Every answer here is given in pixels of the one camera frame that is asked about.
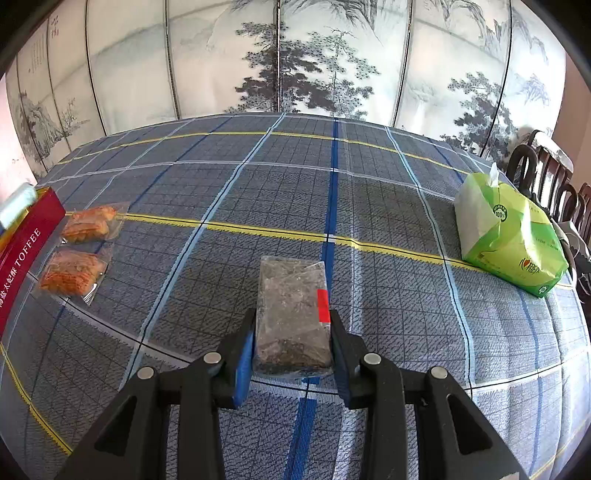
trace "packaged snack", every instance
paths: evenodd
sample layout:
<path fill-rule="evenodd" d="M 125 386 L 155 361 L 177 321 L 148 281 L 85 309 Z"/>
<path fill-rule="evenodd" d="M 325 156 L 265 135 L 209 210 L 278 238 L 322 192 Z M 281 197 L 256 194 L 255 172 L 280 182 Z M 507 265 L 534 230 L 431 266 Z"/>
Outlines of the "packaged snack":
<path fill-rule="evenodd" d="M 253 368 L 284 378 L 332 372 L 324 262 L 261 258 Z"/>
<path fill-rule="evenodd" d="M 113 240 L 119 235 L 128 209 L 129 203 L 112 203 L 72 213 L 61 232 L 64 243 Z"/>
<path fill-rule="evenodd" d="M 39 288 L 67 297 L 80 297 L 90 305 L 111 261 L 111 246 L 100 253 L 58 249 L 39 280 Z"/>

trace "pine tree painting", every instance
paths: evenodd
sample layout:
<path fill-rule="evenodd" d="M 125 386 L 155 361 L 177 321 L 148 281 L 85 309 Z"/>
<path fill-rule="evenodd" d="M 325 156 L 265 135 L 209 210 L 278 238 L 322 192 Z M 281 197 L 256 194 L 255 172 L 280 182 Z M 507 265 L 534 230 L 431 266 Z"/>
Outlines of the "pine tree painting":
<path fill-rule="evenodd" d="M 260 50 L 244 57 L 251 68 L 261 68 L 257 79 L 246 77 L 236 91 L 242 93 L 240 104 L 229 112 L 245 110 L 274 111 L 277 104 L 277 51 L 275 26 L 244 23 L 237 35 L 255 37 Z M 379 75 L 377 69 L 349 45 L 347 31 L 330 29 L 329 35 L 309 33 L 307 40 L 292 40 L 280 28 L 280 102 L 281 110 L 298 113 L 302 107 L 320 108 L 331 116 L 363 119 L 367 114 L 360 109 L 362 100 L 373 94 L 370 86 L 356 85 L 346 77 L 353 69 L 355 79 L 364 81 Z"/>
<path fill-rule="evenodd" d="M 491 84 L 490 80 L 482 72 L 476 76 L 468 73 L 467 80 L 452 79 L 448 88 L 452 91 L 462 90 L 470 95 L 468 100 L 461 102 L 466 109 L 464 115 L 453 122 L 463 127 L 463 131 L 457 135 L 441 135 L 441 138 L 450 145 L 463 148 L 470 153 L 480 153 L 480 149 L 486 145 L 491 129 L 494 114 L 501 94 L 501 86 L 498 83 Z M 503 102 L 497 114 L 497 123 L 491 139 L 491 156 L 495 161 L 501 161 L 509 154 L 509 140 L 517 132 L 511 121 L 509 110 Z"/>

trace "green packaging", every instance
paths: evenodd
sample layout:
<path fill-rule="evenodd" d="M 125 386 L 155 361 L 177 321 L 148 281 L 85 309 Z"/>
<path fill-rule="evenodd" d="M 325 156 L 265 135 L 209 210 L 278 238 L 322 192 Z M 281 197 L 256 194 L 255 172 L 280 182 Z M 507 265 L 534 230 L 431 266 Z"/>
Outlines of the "green packaging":
<path fill-rule="evenodd" d="M 490 174 L 466 177 L 454 200 L 462 259 L 544 297 L 568 268 L 542 209 Z"/>

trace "plaid tablecloth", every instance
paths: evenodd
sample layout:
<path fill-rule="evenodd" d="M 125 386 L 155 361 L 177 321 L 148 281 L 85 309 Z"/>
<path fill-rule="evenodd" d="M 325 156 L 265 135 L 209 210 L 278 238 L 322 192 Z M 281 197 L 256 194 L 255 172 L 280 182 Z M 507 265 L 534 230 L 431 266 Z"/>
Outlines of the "plaid tablecloth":
<path fill-rule="evenodd" d="M 349 331 L 399 366 L 446 367 L 532 478 L 556 475 L 589 422 L 589 336 L 575 291 L 545 300 L 461 262 L 453 198 L 481 158 L 396 129 L 327 117 L 223 114 L 78 148 L 44 184 L 72 211 L 129 201 L 90 307 L 35 284 L 2 338 L 0 432 L 50 479 L 140 366 L 178 368 L 256 305 L 262 255 L 322 259 Z M 408 409 L 410 478 L 417 477 Z M 176 477 L 171 414 L 168 474 Z M 220 412 L 228 479 L 355 479 L 365 412 L 333 379 L 254 377 Z"/>

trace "screen panel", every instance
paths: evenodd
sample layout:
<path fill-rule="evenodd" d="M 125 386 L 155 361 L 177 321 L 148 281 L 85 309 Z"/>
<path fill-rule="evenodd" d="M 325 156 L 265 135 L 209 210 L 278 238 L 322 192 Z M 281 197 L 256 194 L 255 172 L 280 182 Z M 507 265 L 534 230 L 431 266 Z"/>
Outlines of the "screen panel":
<path fill-rule="evenodd" d="M 107 134 L 176 119 L 163 0 L 89 0 L 88 50 Z"/>
<path fill-rule="evenodd" d="M 70 153 L 51 92 L 45 20 L 18 52 L 18 82 L 33 141 L 49 170 Z"/>
<path fill-rule="evenodd" d="M 416 2 L 395 127 L 480 154 L 509 52 L 508 0 Z"/>
<path fill-rule="evenodd" d="M 85 0 L 65 0 L 49 17 L 51 84 L 72 149 L 105 136 L 88 75 L 85 7 Z"/>
<path fill-rule="evenodd" d="M 6 73 L 6 94 L 8 98 L 8 106 L 10 108 L 10 114 L 12 116 L 12 124 L 17 133 L 18 141 L 21 144 L 27 163 L 35 175 L 35 178 L 40 179 L 47 175 L 47 170 L 43 166 L 41 157 L 37 152 L 37 147 L 31 136 L 31 131 L 27 124 L 27 117 L 25 111 L 22 108 L 20 92 L 18 91 L 18 79 L 17 79 L 17 62 L 12 62 L 10 68 Z"/>
<path fill-rule="evenodd" d="M 408 3 L 363 0 L 345 9 L 331 2 L 282 2 L 282 110 L 391 125 Z"/>
<path fill-rule="evenodd" d="M 169 0 L 170 50 L 183 118 L 277 111 L 275 2 Z"/>

